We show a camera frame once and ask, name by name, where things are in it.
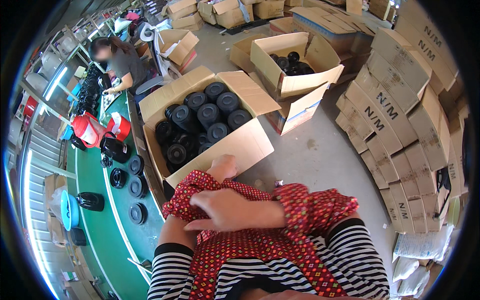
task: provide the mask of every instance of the concrete floor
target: concrete floor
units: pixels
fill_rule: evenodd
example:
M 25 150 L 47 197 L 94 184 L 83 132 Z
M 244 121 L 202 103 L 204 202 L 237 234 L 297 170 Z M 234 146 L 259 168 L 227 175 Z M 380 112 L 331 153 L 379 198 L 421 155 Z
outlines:
M 379 19 L 372 22 L 377 26 L 385 26 Z M 201 30 L 194 32 L 200 39 L 195 47 L 198 57 L 188 69 L 204 65 L 215 73 L 238 70 L 238 67 L 229 61 L 228 48 L 250 35 L 269 35 L 268 25 L 249 31 L 247 34 L 239 33 L 234 36 L 221 35 L 219 29 L 205 24 Z M 275 151 L 242 173 L 239 181 L 268 192 L 274 188 L 275 180 L 283 180 L 284 184 L 301 182 L 312 192 L 336 188 L 344 195 L 356 197 L 360 204 L 358 212 L 384 261 L 392 286 L 391 261 L 396 233 L 390 226 L 390 218 L 370 172 L 346 133 L 335 124 L 339 112 L 335 102 L 347 85 L 340 84 L 327 90 L 312 119 L 284 136 L 279 136 L 267 119 L 260 116 L 260 123 Z M 392 294 L 395 294 L 395 291 L 396 289 L 392 288 Z

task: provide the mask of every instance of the red bucket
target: red bucket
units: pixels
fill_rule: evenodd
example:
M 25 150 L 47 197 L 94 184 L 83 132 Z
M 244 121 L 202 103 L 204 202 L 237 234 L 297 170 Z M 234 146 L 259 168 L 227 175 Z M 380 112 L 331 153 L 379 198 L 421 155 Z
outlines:
M 117 139 L 123 142 L 130 133 L 130 122 L 117 112 L 112 112 L 112 118 L 108 121 L 107 130 L 113 132 Z

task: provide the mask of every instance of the fluorescent light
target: fluorescent light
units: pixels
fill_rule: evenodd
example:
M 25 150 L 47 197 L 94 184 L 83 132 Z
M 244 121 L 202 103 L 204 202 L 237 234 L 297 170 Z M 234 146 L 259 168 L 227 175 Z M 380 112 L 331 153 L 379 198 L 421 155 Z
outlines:
M 98 29 L 95 29 L 89 36 L 88 39 L 91 39 L 96 33 L 98 32 Z
M 38 240 L 35 238 L 35 232 L 33 230 L 33 223 L 32 223 L 32 215 L 30 211 L 30 167 L 32 164 L 32 150 L 28 150 L 27 154 L 27 162 L 25 165 L 25 177 L 24 177 L 24 205 L 25 205 L 25 219 L 27 223 L 27 230 L 28 230 L 28 236 L 30 239 L 30 245 L 32 245 L 32 251 L 36 259 L 36 263 L 38 265 L 38 268 L 40 269 L 40 273 L 45 280 L 45 283 L 47 284 L 48 288 L 52 292 L 53 296 L 57 300 L 59 300 L 59 297 L 55 290 L 53 289 L 52 283 L 50 282 L 50 279 L 48 278 L 47 275 L 47 270 L 45 268 L 45 264 L 47 263 L 47 260 L 45 258 L 45 254 L 41 249 L 39 248 Z
M 58 75 L 58 77 L 55 79 L 55 81 L 53 82 L 53 85 L 52 87 L 50 88 L 50 90 L 48 91 L 47 93 L 47 96 L 45 96 L 45 100 L 46 101 L 49 101 L 50 100 L 50 97 L 52 97 L 52 94 L 53 94 L 53 90 L 55 90 L 55 88 L 57 87 L 57 85 L 59 84 L 60 82 L 60 79 L 65 75 L 65 72 L 68 70 L 67 67 L 63 68 L 63 70 L 61 70 L 60 74 Z

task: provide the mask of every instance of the black kettle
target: black kettle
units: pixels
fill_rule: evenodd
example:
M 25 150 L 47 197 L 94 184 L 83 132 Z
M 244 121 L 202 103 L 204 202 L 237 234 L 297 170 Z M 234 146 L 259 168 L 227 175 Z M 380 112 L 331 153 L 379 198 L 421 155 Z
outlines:
M 100 151 L 121 164 L 126 163 L 131 154 L 128 145 L 118 140 L 112 132 L 106 132 L 103 135 L 100 141 Z

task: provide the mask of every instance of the stack of cardboard boxes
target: stack of cardboard boxes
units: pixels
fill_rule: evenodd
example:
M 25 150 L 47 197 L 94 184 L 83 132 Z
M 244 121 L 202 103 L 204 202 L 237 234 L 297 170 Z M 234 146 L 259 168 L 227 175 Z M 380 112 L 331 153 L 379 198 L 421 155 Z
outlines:
M 449 199 L 467 192 L 461 149 L 468 109 L 438 29 L 414 0 L 402 5 L 400 26 L 378 30 L 367 63 L 339 98 L 336 121 L 371 171 L 395 230 L 436 232 Z M 448 170 L 449 197 L 438 187 L 440 170 Z

